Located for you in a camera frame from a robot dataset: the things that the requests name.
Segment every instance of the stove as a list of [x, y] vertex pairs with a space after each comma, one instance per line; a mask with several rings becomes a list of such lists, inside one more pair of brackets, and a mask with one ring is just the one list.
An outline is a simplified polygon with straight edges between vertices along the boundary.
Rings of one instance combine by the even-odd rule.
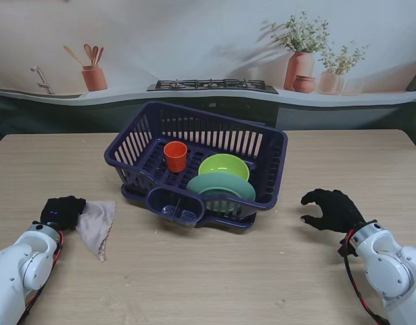
[[207, 89], [238, 89], [277, 93], [272, 86], [267, 86], [262, 80], [239, 79], [209, 79], [209, 80], [159, 80], [156, 85], [150, 85], [148, 91], [161, 90], [207, 90]]

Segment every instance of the wooden spoon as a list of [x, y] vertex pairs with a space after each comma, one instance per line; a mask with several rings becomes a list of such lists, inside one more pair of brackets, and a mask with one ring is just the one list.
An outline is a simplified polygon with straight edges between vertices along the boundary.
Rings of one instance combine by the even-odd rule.
[[75, 60], [77, 60], [78, 63], [80, 63], [82, 66], [84, 66], [84, 64], [81, 63], [79, 59], [77, 59], [77, 57], [75, 56], [74, 52], [71, 51], [68, 46], [64, 45], [64, 49], [65, 49], [65, 51], [67, 51], [70, 54], [70, 56], [72, 56]]
[[98, 59], [97, 59], [97, 64], [98, 64], [98, 63], [99, 63], [99, 61], [101, 60], [103, 50], [104, 50], [104, 48], [103, 48], [103, 47], [99, 50]]
[[98, 54], [98, 46], [94, 46], [93, 47], [93, 49], [92, 49], [92, 58], [93, 58], [93, 63], [92, 63], [92, 65], [95, 65], [96, 63], [95, 63], [95, 61], [96, 61], [96, 59], [97, 59], [97, 54]]
[[85, 48], [85, 52], [87, 54], [87, 57], [91, 61], [91, 65], [93, 65], [93, 58], [92, 58], [92, 49], [91, 49], [91, 47], [89, 46], [89, 44], [85, 44], [84, 48]]

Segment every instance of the wall mural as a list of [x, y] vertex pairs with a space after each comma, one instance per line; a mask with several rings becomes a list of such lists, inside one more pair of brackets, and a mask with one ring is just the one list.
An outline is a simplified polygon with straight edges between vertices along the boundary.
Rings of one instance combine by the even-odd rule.
[[[369, 45], [356, 47], [352, 53], [350, 48], [355, 45], [351, 41], [343, 45], [339, 53], [335, 53], [328, 45], [329, 23], [320, 17], [311, 20], [306, 12], [301, 12], [299, 18], [290, 16], [285, 24], [273, 23], [271, 25], [274, 42], [284, 45], [293, 56], [287, 64], [284, 89], [311, 93], [316, 89], [313, 68], [315, 66], [314, 53], [321, 52], [325, 71], [321, 75], [319, 93], [325, 95], [339, 95], [343, 92], [344, 75], [356, 64], [364, 60], [365, 50]], [[364, 79], [348, 81], [344, 94], [358, 95], [363, 91]]]
[[404, 92], [415, 75], [416, 0], [0, 0], [0, 89], [245, 79], [335, 98]]

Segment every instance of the purple dish rack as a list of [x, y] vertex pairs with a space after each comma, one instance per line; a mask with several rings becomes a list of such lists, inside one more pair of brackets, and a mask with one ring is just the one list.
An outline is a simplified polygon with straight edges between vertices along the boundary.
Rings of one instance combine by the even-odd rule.
[[[181, 141], [188, 147], [187, 166], [180, 173], [167, 169], [164, 146], [170, 141]], [[277, 202], [286, 147], [286, 134], [271, 127], [184, 106], [148, 102], [104, 156], [123, 182], [123, 196], [144, 201], [154, 213], [187, 227], [217, 224], [249, 228], [258, 210], [269, 210]], [[250, 169], [248, 181], [256, 190], [255, 201], [186, 190], [190, 179], [198, 175], [202, 161], [219, 153], [245, 161]]]

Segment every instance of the lime green bowl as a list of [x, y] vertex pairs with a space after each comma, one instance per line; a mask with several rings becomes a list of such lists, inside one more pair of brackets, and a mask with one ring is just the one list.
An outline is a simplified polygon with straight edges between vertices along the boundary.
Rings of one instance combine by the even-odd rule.
[[199, 167], [199, 175], [207, 173], [233, 174], [245, 181], [250, 177], [247, 164], [232, 154], [214, 154], [203, 160]]

